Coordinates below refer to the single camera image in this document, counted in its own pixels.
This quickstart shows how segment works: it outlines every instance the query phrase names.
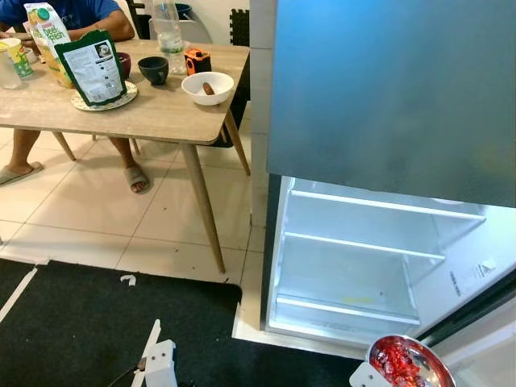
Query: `slipper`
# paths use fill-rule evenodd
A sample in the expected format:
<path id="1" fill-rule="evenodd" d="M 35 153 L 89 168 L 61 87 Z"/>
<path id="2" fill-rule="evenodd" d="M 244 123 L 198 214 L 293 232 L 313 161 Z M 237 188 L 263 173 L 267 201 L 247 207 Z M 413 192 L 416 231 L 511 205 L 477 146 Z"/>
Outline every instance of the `slipper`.
<path id="1" fill-rule="evenodd" d="M 16 173 L 10 171 L 7 167 L 0 169 L 0 187 L 22 180 L 23 178 L 38 173 L 43 170 L 43 165 L 39 162 L 31 164 L 32 170 L 29 173 Z"/>
<path id="2" fill-rule="evenodd" d="M 131 188 L 131 192 L 134 194 L 145 194 L 151 189 L 151 183 L 145 175 L 144 171 L 140 167 L 131 167 L 123 170 L 123 174 L 126 177 L 127 183 L 129 183 L 129 188 Z M 132 190 L 132 186 L 136 183 L 146 183 L 147 186 L 139 192 L 135 192 Z"/>

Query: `water bottle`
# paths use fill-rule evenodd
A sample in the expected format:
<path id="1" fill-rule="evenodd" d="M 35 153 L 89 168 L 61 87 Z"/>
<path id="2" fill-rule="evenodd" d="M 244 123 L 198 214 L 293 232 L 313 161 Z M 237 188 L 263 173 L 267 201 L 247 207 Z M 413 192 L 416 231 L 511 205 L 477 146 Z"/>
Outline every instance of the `water bottle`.
<path id="1" fill-rule="evenodd" d="M 179 28 L 179 15 L 173 0 L 153 0 L 152 23 L 158 36 L 160 50 L 169 60 L 172 74 L 186 72 L 183 39 Z"/>

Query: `chair leg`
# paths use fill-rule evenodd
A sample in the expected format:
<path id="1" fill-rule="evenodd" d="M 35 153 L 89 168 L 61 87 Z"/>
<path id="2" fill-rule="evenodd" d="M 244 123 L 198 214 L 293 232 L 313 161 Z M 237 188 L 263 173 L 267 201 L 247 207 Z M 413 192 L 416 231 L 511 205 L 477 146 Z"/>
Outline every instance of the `chair leg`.
<path id="1" fill-rule="evenodd" d="M 226 118 L 224 119 L 224 123 L 226 124 L 226 129 L 229 132 L 231 141 L 233 141 L 235 150 L 239 155 L 240 163 L 242 163 L 245 174 L 248 176 L 251 176 L 251 171 L 249 170 L 248 160 L 245 158 L 245 153 L 243 152 L 242 143 L 240 142 L 239 131 L 236 128 L 235 118 L 233 117 L 231 110 L 227 111 Z"/>
<path id="2" fill-rule="evenodd" d="M 220 136 L 223 138 L 224 143 L 227 143 L 226 131 L 224 131 L 225 126 L 226 125 L 223 125 L 223 127 L 220 129 Z"/>
<path id="3" fill-rule="evenodd" d="M 139 156 L 139 148 L 138 148 L 138 143 L 136 142 L 136 139 L 131 139 L 131 142 L 132 142 L 133 148 L 135 149 L 136 154 Z"/>
<path id="4" fill-rule="evenodd" d="M 54 137 L 56 137 L 57 141 L 59 142 L 59 145 L 64 149 L 64 153 L 66 153 L 66 156 L 69 157 L 71 161 L 75 161 L 76 158 L 73 155 L 72 149 L 68 146 L 68 143 L 66 142 L 65 137 L 60 131 L 53 131 L 52 134 Z"/>

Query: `black floor mat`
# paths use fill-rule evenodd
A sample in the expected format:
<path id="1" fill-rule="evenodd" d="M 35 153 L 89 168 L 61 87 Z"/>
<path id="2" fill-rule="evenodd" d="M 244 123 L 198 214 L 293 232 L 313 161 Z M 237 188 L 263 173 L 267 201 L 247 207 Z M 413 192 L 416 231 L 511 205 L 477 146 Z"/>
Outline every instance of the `black floor mat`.
<path id="1" fill-rule="evenodd" d="M 359 362 L 231 338 L 237 286 L 51 262 L 0 323 L 0 385 L 103 386 L 141 356 L 156 318 L 197 387 L 342 386 Z M 129 386 L 131 377 L 119 386 Z"/>
<path id="2" fill-rule="evenodd" d="M 34 265 L 0 259 L 0 308 L 4 306 L 19 282 Z"/>

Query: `person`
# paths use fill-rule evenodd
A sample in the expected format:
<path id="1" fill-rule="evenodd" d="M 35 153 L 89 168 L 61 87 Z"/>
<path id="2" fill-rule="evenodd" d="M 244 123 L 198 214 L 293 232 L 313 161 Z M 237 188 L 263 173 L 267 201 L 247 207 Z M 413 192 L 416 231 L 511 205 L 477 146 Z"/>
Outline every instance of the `person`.
<path id="1" fill-rule="evenodd" d="M 9 35 L 7 29 L 27 20 L 23 0 L 0 0 L 0 38 Z M 131 23 L 114 0 L 47 0 L 69 30 L 71 40 L 81 38 L 86 32 L 108 30 L 114 41 L 129 40 L 135 35 Z M 0 186 L 39 172 L 41 163 L 27 162 L 28 155 L 40 135 L 39 131 L 15 129 L 10 162 L 0 170 Z M 149 180 L 136 163 L 128 139 L 110 138 L 122 157 L 124 174 L 135 194 L 150 187 Z"/>

